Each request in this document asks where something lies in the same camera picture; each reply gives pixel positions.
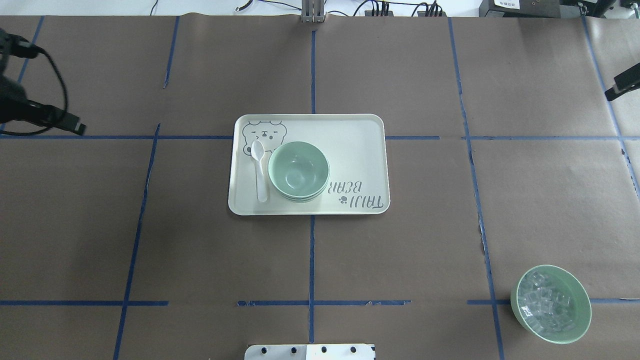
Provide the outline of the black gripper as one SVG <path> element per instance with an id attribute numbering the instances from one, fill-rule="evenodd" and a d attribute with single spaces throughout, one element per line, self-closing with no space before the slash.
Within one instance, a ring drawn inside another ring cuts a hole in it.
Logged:
<path id="1" fill-rule="evenodd" d="M 42 127 L 32 135 L 40 135 L 52 129 L 83 136 L 87 126 L 80 117 L 54 105 L 29 100 L 25 88 L 16 80 L 0 76 L 0 123 L 28 121 Z"/>

